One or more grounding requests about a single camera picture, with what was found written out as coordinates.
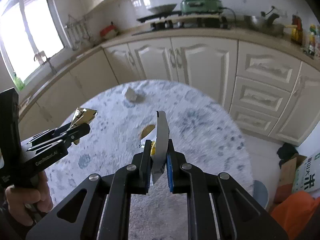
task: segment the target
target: blue stool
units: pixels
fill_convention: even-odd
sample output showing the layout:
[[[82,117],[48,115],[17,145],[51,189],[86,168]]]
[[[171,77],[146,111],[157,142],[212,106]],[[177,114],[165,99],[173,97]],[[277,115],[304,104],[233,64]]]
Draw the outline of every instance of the blue stool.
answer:
[[[255,180],[253,182],[253,198],[264,209],[267,208],[269,203],[269,193],[266,186],[261,181]]]

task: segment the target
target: gold foil wrapper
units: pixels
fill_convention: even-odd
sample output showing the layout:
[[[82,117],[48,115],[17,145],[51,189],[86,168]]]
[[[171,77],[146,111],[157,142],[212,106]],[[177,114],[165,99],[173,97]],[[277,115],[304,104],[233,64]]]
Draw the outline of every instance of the gold foil wrapper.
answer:
[[[71,125],[68,128],[68,130],[75,128],[76,126],[79,126],[83,123],[90,124],[91,121],[97,116],[97,114],[98,114],[97,110],[78,107],[75,111],[75,114],[72,117]],[[78,145],[79,142],[80,142],[80,139],[75,140],[73,143],[75,145]]]

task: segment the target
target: power cord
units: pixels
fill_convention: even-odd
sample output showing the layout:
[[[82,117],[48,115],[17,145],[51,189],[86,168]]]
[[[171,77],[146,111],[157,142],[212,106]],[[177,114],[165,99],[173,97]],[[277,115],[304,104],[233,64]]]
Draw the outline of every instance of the power cord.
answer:
[[[270,11],[270,12],[268,12],[268,13],[266,13],[266,14],[265,14],[265,16],[267,16],[267,15],[268,15],[269,13],[271,13],[274,9],[276,9],[276,7],[275,7],[275,6],[273,6],[273,5],[271,6],[271,8],[272,8],[272,9],[271,9],[271,11]]]
[[[232,9],[229,8],[229,7],[219,7],[219,9],[220,9],[220,10],[229,10],[229,11],[231,11],[231,12],[233,13],[234,18],[235,18],[235,25],[237,25],[237,19],[236,19],[236,14],[235,14],[235,11],[234,11],[234,10],[232,10]]]

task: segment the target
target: orange cloth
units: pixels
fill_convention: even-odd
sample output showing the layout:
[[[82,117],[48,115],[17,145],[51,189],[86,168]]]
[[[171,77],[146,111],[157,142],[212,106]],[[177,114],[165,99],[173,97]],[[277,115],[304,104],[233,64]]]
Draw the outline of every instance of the orange cloth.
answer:
[[[319,204],[320,197],[314,199],[309,193],[298,191],[276,206],[271,216],[287,232],[289,239],[294,240],[305,228]]]

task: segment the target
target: human hand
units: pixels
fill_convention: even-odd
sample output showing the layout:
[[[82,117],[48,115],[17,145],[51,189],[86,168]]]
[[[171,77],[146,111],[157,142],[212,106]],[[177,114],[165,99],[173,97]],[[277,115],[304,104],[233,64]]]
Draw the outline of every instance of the human hand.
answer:
[[[41,171],[38,175],[39,184],[37,189],[16,188],[12,185],[5,190],[10,214],[15,220],[25,226],[33,224],[33,220],[26,211],[25,204],[37,203],[38,209],[45,213],[48,213],[53,208],[47,175],[44,171]]]

